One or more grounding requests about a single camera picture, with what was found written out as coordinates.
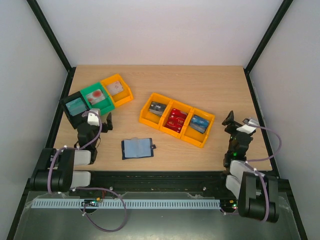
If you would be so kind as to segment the beige card stack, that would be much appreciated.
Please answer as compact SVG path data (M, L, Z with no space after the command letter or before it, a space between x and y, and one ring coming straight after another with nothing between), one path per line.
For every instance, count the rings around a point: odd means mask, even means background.
M124 87L122 86L120 81L114 81L106 86L108 92L111 96L115 96L124 91Z

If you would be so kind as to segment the black aluminium frame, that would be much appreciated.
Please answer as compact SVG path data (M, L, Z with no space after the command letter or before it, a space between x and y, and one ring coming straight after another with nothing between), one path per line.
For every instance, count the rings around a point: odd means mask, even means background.
M48 40L50 41L51 45L53 46L54 50L56 51L58 57L60 58L63 66L67 70L67 77L62 89L61 98L67 96L71 89L71 85L74 79L74 75L76 72L76 68L72 67L61 47L59 41L57 40L52 28L50 27L49 22L47 21L41 7L39 6L36 0L29 0L27 2L33 11L35 17L37 18L39 24L41 25L43 31L45 32ZM269 40L273 36L275 30L277 29L278 25L280 24L281 20L287 13L288 9L290 8L292 1L284 0L279 9L277 10L275 16L273 17L270 25L268 26L265 34L263 35L258 47L254 51L248 66L243 69L247 85L249 88L249 92L252 98L252 102L254 105L255 112L257 114L258 122L261 126L265 125L262 111L259 106L258 98L255 93L255 89L250 78L250 73L253 67L255 66L256 62L258 61L260 55L262 54L263 50L267 46ZM279 181L279 191L281 193L286 193L289 201L289 206L293 211L293 217L295 221L295 225L297 227L297 232L299 234L299 239L305 240L307 239L306 231L303 226L299 210L294 199L294 195L288 180L280 178L280 173L278 170L278 166L274 157L270 159L272 170L269 172L272 176L277 177ZM164 191L164 186L167 184L171 189L177 189L178 187L191 186L191 183L194 182L196 179L203 179L208 181L209 178L217 178L221 175L220 171L143 171L143 172L129 172L129 175L125 175L124 172L115 172L115 171L102 171L97 175L96 182L97 183L104 183L106 180L116 180L118 181L121 177L125 179L125 186L131 187L133 190L142 191L143 188L147 186L158 186L160 191Z

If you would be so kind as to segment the white red-dot card stack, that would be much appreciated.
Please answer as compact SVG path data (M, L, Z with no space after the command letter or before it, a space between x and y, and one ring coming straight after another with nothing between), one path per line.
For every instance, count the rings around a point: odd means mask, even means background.
M105 100L106 97L101 89L94 90L86 95L87 101L93 106Z

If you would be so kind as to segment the black storage bin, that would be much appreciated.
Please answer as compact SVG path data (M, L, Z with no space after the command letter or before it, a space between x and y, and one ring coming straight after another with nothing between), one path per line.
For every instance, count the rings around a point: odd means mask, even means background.
M71 126L76 129L84 122L82 114L90 110L89 105L80 91L77 91L59 101L62 109L70 122Z

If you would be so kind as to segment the teal card stack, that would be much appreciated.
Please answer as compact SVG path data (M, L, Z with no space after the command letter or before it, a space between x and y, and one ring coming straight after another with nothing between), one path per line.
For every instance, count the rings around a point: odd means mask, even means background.
M87 110L84 101L80 97L67 102L65 105L66 105L66 108L67 108L69 114L72 117L74 117L78 114L81 114Z

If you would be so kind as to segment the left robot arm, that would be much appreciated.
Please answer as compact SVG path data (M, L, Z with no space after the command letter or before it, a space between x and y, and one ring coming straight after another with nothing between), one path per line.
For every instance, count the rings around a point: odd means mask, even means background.
M99 112L86 111L77 130L73 147L44 148L30 178L33 191L67 192L72 187L74 166L93 164L97 156L97 141L102 133L113 130L112 114L103 122Z

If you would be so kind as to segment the blue card stack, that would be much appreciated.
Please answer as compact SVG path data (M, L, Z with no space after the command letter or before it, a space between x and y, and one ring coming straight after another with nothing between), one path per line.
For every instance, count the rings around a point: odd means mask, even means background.
M209 124L210 122L207 119L194 114L190 120L189 126L199 133L204 134Z

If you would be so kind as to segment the blue leather card holder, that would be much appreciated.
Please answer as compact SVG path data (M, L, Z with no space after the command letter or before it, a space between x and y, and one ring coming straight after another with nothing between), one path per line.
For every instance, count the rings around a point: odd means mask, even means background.
M156 148L152 138L124 139L121 141L122 160L151 158Z

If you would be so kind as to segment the yellow triple storage bin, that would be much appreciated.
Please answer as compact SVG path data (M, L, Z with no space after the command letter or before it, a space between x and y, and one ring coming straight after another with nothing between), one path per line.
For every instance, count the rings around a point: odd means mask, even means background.
M152 93L140 111L139 122L203 148L215 115L158 93Z

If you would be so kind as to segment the red card stack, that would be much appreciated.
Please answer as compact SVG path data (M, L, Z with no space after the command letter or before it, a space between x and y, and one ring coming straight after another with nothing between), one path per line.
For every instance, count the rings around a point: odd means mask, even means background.
M173 108L164 126L174 132L180 133L187 116L186 112Z

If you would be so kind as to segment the yellow single storage bin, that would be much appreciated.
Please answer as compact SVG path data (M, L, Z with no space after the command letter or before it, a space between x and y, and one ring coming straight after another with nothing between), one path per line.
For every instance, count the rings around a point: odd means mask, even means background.
M128 84L117 73L100 81L116 108L132 101L134 96Z

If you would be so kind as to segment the green storage bin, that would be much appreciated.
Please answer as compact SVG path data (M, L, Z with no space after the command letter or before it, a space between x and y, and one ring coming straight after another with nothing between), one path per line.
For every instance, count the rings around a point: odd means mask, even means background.
M80 93L84 97L89 108L99 109L101 116L115 109L115 105L111 100L111 97L100 82L83 88Z

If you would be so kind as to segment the black card stack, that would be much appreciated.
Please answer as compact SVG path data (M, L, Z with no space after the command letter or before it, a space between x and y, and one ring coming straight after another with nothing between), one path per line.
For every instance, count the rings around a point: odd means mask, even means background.
M161 117L166 110L167 105L159 102L152 101L148 110L149 112Z

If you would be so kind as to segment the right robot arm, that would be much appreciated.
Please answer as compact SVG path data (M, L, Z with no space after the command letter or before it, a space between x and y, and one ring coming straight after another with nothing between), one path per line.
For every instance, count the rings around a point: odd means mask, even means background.
M250 163L270 160L277 155L282 147L282 139L270 128L260 126L252 118L243 120L243 124L234 120L231 110L222 122L224 131L230 135L228 150L224 155L223 165L228 170L226 178L218 183L218 191L237 199L235 209L244 218L261 222L275 223L279 219L278 180L274 176L261 173ZM274 154L261 159L247 159L246 153L253 134L257 129L273 133L279 142Z

